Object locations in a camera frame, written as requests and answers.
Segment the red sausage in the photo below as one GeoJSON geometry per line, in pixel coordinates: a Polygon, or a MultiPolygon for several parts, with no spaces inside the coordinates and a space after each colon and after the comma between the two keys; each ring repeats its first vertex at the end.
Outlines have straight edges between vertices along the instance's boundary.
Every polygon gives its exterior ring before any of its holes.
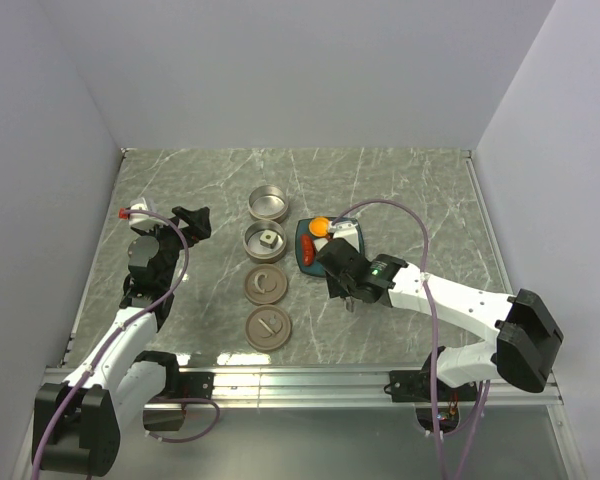
{"type": "Polygon", "coordinates": [[[315,259],[315,249],[312,238],[308,234],[303,234],[300,237],[302,264],[306,267],[311,266],[315,259]]]}

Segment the white tofu cube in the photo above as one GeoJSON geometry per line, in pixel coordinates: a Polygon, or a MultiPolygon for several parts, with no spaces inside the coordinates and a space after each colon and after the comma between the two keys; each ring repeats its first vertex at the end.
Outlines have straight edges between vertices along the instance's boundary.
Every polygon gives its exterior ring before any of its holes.
{"type": "Polygon", "coordinates": [[[278,240],[278,234],[273,230],[264,230],[259,238],[260,245],[267,249],[275,249],[278,240]]]}

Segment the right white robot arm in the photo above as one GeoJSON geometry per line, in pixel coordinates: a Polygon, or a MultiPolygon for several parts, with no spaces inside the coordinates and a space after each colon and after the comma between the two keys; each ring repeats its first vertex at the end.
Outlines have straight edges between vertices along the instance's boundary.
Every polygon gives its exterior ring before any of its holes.
{"type": "Polygon", "coordinates": [[[389,255],[368,260],[343,239],[328,242],[316,260],[332,298],[427,314],[478,337],[464,347],[437,348],[436,365],[420,377],[428,397],[440,400],[454,388],[495,379],[528,393],[544,391],[564,335],[536,293],[474,289],[389,255]]]}

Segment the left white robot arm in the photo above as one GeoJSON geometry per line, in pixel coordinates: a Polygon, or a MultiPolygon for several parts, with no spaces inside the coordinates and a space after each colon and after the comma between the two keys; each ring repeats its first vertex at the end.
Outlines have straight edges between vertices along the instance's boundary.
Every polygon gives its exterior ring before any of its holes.
{"type": "Polygon", "coordinates": [[[182,388],[176,356],[146,346],[169,316],[191,248],[212,234],[210,210],[177,206],[165,217],[138,199],[119,216],[137,236],[127,249],[123,296],[107,333],[79,366],[39,388],[32,478],[42,471],[105,476],[129,423],[150,400],[172,401],[182,388]]]}

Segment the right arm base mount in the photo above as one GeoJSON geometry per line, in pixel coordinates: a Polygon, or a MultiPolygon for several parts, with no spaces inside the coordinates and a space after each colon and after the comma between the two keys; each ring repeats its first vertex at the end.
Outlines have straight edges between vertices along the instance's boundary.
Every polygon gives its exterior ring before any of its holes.
{"type": "MultiPolygon", "coordinates": [[[[419,370],[390,370],[384,393],[391,397],[393,403],[429,403],[431,401],[430,373],[419,370]]],[[[452,388],[441,380],[437,381],[439,402],[473,402],[477,397],[477,384],[464,384],[452,388]]]]}

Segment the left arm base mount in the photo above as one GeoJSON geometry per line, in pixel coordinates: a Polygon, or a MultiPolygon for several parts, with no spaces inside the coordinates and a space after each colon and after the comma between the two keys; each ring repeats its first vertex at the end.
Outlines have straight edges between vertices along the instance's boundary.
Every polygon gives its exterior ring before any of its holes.
{"type": "Polygon", "coordinates": [[[178,432],[187,417],[188,403],[177,399],[211,400],[215,374],[210,371],[181,371],[173,388],[153,397],[142,412],[143,426],[149,432],[178,432]]]}

